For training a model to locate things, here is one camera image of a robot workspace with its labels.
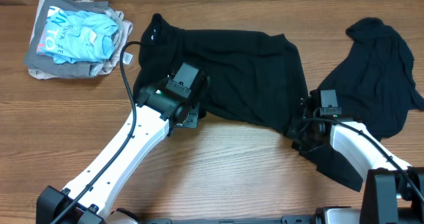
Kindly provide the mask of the black t-shirt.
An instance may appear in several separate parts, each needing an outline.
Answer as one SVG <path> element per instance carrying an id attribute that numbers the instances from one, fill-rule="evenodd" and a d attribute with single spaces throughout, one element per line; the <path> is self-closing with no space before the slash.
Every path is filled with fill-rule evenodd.
<path id="1" fill-rule="evenodd" d="M 156 13 L 140 41 L 141 71 L 134 97 L 186 62 L 210 78 L 201 100 L 204 111 L 285 134 L 301 100 L 308 96 L 299 51 L 283 34 L 184 30 Z"/>

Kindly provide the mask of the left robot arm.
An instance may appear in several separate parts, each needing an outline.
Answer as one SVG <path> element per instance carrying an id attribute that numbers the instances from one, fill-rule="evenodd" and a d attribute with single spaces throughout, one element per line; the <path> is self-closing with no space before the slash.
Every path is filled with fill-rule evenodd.
<path id="1" fill-rule="evenodd" d="M 142 88 L 125 124 L 94 161 L 61 190 L 48 186 L 39 195 L 36 224 L 138 223 L 130 211 L 112 209 L 119 192 L 174 128 L 196 128 L 198 101 L 209 83 L 203 70 L 184 63 L 176 75 Z"/>

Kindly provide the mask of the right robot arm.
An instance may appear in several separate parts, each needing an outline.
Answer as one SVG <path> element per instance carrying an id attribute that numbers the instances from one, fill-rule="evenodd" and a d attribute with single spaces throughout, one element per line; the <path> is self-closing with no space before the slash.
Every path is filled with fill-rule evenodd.
<path id="1" fill-rule="evenodd" d="M 301 98 L 287 136 L 320 173 L 364 193 L 359 209 L 319 207 L 313 215 L 283 217 L 282 223 L 423 222 L 423 169 L 392 154 L 361 120 L 343 114 L 335 90 Z"/>

